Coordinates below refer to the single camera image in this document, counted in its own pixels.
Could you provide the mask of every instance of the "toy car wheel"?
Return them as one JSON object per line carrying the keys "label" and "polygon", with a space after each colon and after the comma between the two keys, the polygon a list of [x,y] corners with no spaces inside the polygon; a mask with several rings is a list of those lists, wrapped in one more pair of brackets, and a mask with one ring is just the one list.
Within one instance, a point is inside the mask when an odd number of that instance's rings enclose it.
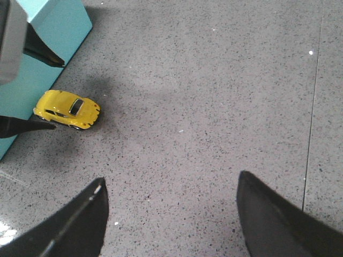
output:
{"label": "toy car wheel", "polygon": [[36,115],[39,119],[42,119],[42,120],[46,120],[44,119],[43,117],[39,116],[39,115]]}
{"label": "toy car wheel", "polygon": [[83,130],[82,128],[77,127],[77,126],[74,126],[74,125],[71,125],[71,127],[72,127],[73,129],[76,129],[76,130]]}

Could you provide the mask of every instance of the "granite floor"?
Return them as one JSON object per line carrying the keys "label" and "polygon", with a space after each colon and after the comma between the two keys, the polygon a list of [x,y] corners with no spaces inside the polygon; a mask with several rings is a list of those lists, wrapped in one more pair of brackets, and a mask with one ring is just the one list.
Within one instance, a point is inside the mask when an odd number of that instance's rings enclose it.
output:
{"label": "granite floor", "polygon": [[0,228],[16,237],[105,177],[101,256],[248,256],[249,170],[343,232],[342,1],[83,2],[94,28],[53,88],[102,116],[17,137]]}

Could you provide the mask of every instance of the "turquoise box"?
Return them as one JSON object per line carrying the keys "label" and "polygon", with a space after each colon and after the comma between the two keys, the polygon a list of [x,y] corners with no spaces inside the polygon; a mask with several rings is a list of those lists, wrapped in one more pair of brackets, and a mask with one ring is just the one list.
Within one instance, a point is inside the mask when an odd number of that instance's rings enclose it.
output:
{"label": "turquoise box", "polygon": [[[17,1],[27,12],[28,22],[40,38],[68,63],[92,29],[81,0]],[[29,119],[39,98],[62,70],[23,54],[17,78],[0,86],[0,115]],[[0,139],[0,159],[14,139]]]}

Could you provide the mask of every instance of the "toy car window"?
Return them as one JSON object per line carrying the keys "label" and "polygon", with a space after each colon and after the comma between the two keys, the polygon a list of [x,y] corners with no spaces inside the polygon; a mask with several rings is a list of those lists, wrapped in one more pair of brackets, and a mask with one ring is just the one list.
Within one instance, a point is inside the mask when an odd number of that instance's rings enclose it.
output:
{"label": "toy car window", "polygon": [[84,101],[82,99],[76,99],[76,101],[71,106],[69,113],[75,116],[80,110],[83,103]]}
{"label": "toy car window", "polygon": [[56,114],[57,114],[58,116],[60,116],[60,117],[68,118],[68,116],[66,116],[66,115],[64,115],[64,114],[61,114],[61,113],[59,113],[59,112],[57,112]]}
{"label": "toy car window", "polygon": [[49,114],[53,114],[53,115],[55,115],[55,113],[53,112],[53,111],[50,111],[50,110],[45,110],[47,113],[49,113]]}

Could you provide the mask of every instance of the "toy car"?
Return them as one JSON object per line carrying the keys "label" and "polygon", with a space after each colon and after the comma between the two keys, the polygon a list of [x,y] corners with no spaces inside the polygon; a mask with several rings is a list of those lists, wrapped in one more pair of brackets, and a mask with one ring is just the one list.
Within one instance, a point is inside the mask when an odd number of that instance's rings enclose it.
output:
{"label": "toy car", "polygon": [[49,90],[39,99],[33,113],[39,118],[65,124],[77,130],[90,128],[100,106],[88,98],[61,90]]}

